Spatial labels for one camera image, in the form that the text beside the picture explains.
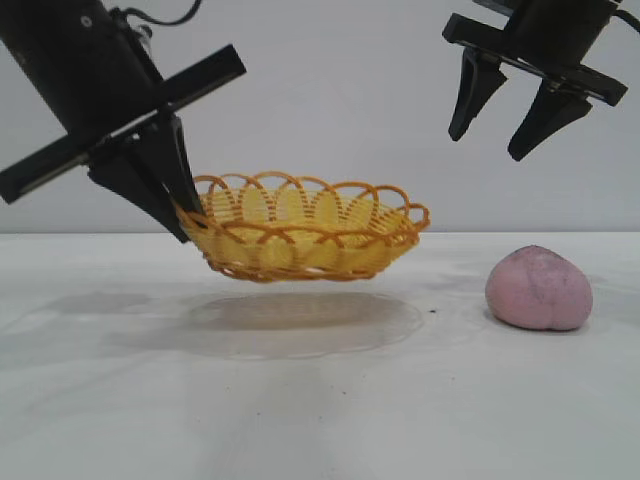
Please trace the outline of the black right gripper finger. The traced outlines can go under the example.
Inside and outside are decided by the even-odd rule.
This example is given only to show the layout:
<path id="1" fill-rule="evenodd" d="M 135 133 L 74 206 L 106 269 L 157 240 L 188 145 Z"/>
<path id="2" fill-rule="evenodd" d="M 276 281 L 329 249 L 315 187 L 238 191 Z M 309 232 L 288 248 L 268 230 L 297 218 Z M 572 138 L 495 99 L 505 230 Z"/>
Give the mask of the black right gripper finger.
<path id="1" fill-rule="evenodd" d="M 459 91 L 448 128 L 453 141 L 464 136 L 471 122 L 506 81 L 500 60 L 476 48 L 464 48 Z"/>
<path id="2" fill-rule="evenodd" d="M 592 104 L 574 90 L 553 89 L 542 80 L 537 94 L 508 145 L 508 153 L 521 161 L 537 146 L 567 125 L 586 116 Z"/>

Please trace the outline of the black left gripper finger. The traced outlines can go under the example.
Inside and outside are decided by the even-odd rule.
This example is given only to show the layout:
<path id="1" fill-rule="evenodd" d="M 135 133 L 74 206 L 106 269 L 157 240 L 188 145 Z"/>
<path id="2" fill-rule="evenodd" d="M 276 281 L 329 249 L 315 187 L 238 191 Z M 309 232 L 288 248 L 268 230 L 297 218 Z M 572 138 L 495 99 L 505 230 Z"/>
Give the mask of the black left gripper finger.
<path id="1" fill-rule="evenodd" d="M 177 205 L 186 212 L 202 213 L 188 162 L 181 120 L 160 112 L 133 127 L 132 168 L 152 216 L 175 216 Z"/>
<path id="2" fill-rule="evenodd" d="M 132 168 L 133 146 L 134 142 L 126 141 L 94 154 L 89 161 L 89 178 L 148 214 L 179 242 L 187 243 L 189 237 L 183 230 L 177 215 L 177 209 L 180 207 L 174 205 L 175 216 L 152 216 L 143 209 L 144 198 L 138 189 L 139 184 Z"/>

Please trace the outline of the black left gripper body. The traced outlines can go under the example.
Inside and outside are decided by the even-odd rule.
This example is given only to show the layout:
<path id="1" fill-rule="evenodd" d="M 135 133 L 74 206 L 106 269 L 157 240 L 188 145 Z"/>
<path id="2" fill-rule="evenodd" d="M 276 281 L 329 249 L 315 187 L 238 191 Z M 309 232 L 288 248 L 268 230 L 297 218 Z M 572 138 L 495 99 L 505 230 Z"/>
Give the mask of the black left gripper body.
<path id="1" fill-rule="evenodd" d="M 1 173 L 8 203 L 242 76 L 233 45 L 165 78 L 128 23 L 100 1 L 4 1 L 1 41 L 66 131 Z"/>

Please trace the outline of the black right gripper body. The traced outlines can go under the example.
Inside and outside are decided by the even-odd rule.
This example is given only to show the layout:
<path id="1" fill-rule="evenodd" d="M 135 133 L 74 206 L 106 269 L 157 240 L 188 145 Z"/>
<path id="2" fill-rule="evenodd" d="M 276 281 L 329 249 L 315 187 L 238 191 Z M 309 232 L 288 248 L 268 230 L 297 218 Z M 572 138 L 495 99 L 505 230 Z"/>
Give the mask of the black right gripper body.
<path id="1" fill-rule="evenodd" d="M 449 43 L 489 54 L 564 89 L 617 105 L 627 92 L 618 80 L 582 60 L 619 11 L 618 1 L 480 1 L 508 17 L 502 29 L 452 14 L 442 32 Z"/>

